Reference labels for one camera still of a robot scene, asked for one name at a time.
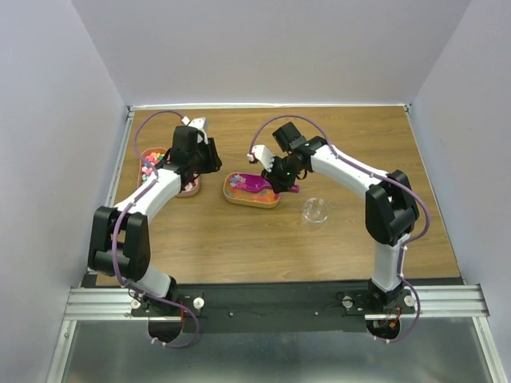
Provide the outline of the clear plastic cup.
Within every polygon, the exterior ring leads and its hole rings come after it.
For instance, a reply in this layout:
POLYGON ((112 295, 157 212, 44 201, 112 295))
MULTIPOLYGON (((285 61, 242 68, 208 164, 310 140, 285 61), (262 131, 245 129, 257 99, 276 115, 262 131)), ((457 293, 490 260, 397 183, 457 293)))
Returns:
POLYGON ((328 215, 329 207, 324 199, 310 198, 303 205, 302 221, 309 227, 321 227, 327 221, 328 215))

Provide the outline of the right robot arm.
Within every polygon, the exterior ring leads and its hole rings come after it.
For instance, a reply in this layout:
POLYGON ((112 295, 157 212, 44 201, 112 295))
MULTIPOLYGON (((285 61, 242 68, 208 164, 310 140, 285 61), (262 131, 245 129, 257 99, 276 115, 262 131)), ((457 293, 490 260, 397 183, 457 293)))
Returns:
POLYGON ((364 199, 365 227, 375 241, 374 270, 363 294, 374 312, 388 311, 403 290, 402 262, 406 241, 419 217, 404 172, 386 173, 346 156, 323 136, 308 140, 291 122, 273 132, 285 156, 253 144, 248 160, 263 165, 261 176, 276 193, 289 192, 299 174, 319 173, 364 199))

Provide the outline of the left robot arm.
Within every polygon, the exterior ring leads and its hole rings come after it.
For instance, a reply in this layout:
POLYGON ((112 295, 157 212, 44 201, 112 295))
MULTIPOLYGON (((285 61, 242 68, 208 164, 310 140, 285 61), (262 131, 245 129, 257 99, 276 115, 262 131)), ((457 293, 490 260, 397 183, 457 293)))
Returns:
POLYGON ((179 304, 176 280, 151 265, 149 224, 160 209, 198 176, 218 172, 222 162, 208 122, 200 117, 175 128, 172 147, 156 171, 130 197, 93 215, 88 267, 145 294, 160 315, 179 304))

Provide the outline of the orange tray of star candies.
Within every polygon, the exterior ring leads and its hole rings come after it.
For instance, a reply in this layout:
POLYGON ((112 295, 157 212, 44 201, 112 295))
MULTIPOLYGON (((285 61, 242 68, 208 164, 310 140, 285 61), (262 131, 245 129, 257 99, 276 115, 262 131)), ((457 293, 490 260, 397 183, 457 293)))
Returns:
POLYGON ((280 195, 276 195, 271 191, 263 191, 262 193, 252 194, 247 191, 234 190, 234 194, 231 194, 224 190, 224 187, 227 185, 227 177, 224 180, 223 186, 223 194, 224 198, 233 204, 239 204, 243 206, 249 207, 260 207, 271 209, 276 207, 280 201, 280 195))

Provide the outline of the magenta plastic scoop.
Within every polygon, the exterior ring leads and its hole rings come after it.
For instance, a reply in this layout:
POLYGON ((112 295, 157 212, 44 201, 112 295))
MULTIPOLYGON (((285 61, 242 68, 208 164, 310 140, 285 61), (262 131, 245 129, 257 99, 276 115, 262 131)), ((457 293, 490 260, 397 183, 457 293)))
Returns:
POLYGON ((224 190, 231 194, 234 194, 234 190, 241 190, 252 194, 270 191, 278 195, 278 192, 275 192, 271 184, 262 176, 240 172, 232 173, 227 177, 227 185, 224 190))

